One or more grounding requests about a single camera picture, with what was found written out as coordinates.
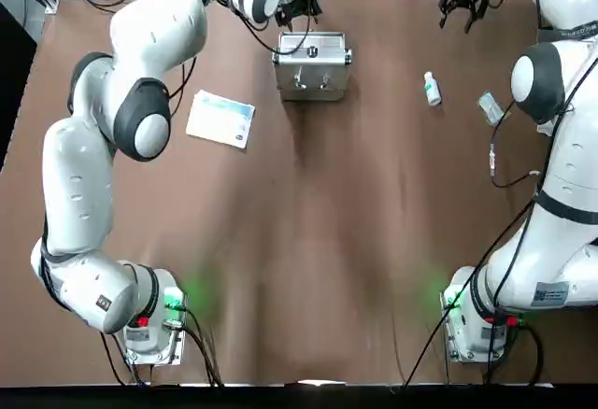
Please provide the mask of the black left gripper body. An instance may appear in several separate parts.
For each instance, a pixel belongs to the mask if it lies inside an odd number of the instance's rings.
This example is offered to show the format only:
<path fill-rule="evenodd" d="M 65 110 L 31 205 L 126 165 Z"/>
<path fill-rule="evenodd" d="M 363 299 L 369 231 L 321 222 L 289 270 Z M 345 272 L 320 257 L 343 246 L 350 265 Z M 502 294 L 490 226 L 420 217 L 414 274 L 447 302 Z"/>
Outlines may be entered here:
<path fill-rule="evenodd" d="M 289 3 L 279 5 L 278 9 L 283 9 L 288 16 L 288 20 L 293 20 L 300 16 L 309 16 L 310 5 L 320 4 L 318 0 L 291 0 Z"/>

